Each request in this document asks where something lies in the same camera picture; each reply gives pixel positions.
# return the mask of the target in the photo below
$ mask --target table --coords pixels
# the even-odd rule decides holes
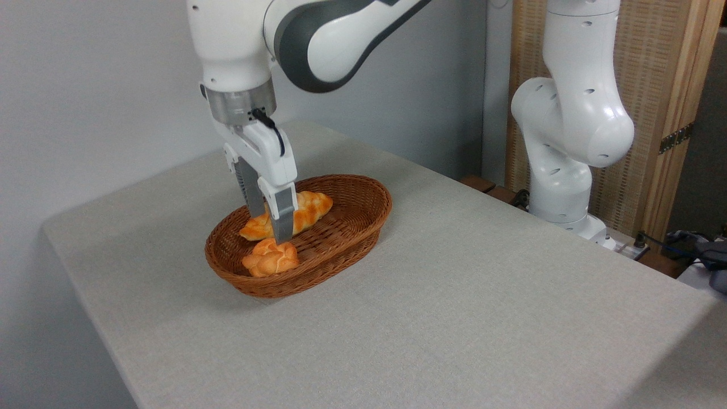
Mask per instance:
[[[356,173],[378,245],[303,293],[243,295],[204,260],[241,194],[210,154],[44,233],[140,408],[725,408],[724,303],[316,124],[300,178]]]

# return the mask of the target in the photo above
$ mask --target bread roll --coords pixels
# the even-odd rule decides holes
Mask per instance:
[[[293,235],[316,224],[333,207],[333,199],[322,193],[301,191],[296,198],[298,210],[293,213]],[[240,230],[240,235],[251,242],[273,237],[273,225],[270,222],[268,209],[265,208],[264,215],[250,219]]]
[[[242,265],[253,277],[267,277],[290,270],[300,264],[298,252],[290,242],[277,245],[275,239],[265,239],[242,258]]]

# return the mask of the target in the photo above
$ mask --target brown wicker basket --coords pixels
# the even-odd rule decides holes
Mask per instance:
[[[241,260],[257,242],[249,242],[238,234],[250,219],[247,206],[224,218],[207,238],[207,263],[242,293],[277,298],[322,283],[361,260],[373,248],[391,212],[389,191],[366,176],[319,176],[301,180],[296,189],[322,192],[333,199],[328,214],[291,240],[298,250],[298,267],[269,277],[250,276]]]

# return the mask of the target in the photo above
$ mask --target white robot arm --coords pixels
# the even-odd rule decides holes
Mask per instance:
[[[187,1],[202,92],[230,170],[253,216],[267,199],[279,242],[292,236],[297,171],[285,132],[269,118],[276,109],[270,64],[279,63],[301,89],[335,90],[428,2]],[[553,79],[531,79],[513,98],[533,170],[531,212],[597,242],[606,230],[586,216],[588,165],[613,164],[633,139],[614,79],[618,9],[619,0],[549,0],[544,56]]]
[[[353,77],[369,53],[429,0],[187,0],[201,90],[252,216],[270,208],[276,241],[292,238],[297,168],[290,142],[270,119],[270,64],[298,87],[328,92]]]
[[[587,214],[590,166],[619,161],[634,125],[614,75],[620,0],[549,0],[543,58],[552,79],[523,83],[512,101],[531,168],[530,213],[607,247]]]

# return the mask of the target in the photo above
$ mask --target cable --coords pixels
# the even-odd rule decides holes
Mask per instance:
[[[252,110],[252,116],[258,121],[262,122],[263,125],[275,131],[278,136],[278,142],[280,142],[280,157],[285,156],[285,143],[283,143],[283,136],[280,135],[278,127],[275,126],[275,122],[260,108]]]
[[[692,252],[689,252],[689,251],[680,250],[680,249],[678,249],[676,247],[672,247],[672,246],[670,246],[670,245],[668,245],[668,244],[666,244],[664,242],[660,242],[659,240],[657,240],[657,239],[649,236],[648,234],[644,233],[643,231],[639,231],[638,232],[638,235],[644,236],[645,238],[651,240],[652,242],[654,242],[654,243],[662,246],[663,248],[665,248],[665,249],[667,249],[669,251],[673,251],[674,253],[682,254],[682,255],[685,255],[685,256],[688,256],[688,257],[691,257],[691,258],[698,258],[701,261],[709,261],[710,263],[714,263],[717,266],[724,266],[724,268],[727,269],[727,263],[724,260],[718,260],[716,258],[705,257],[703,255],[699,255],[699,254],[692,253]],[[714,253],[724,253],[724,254],[727,254],[727,252],[720,251],[720,250],[709,250],[709,251],[713,251]]]

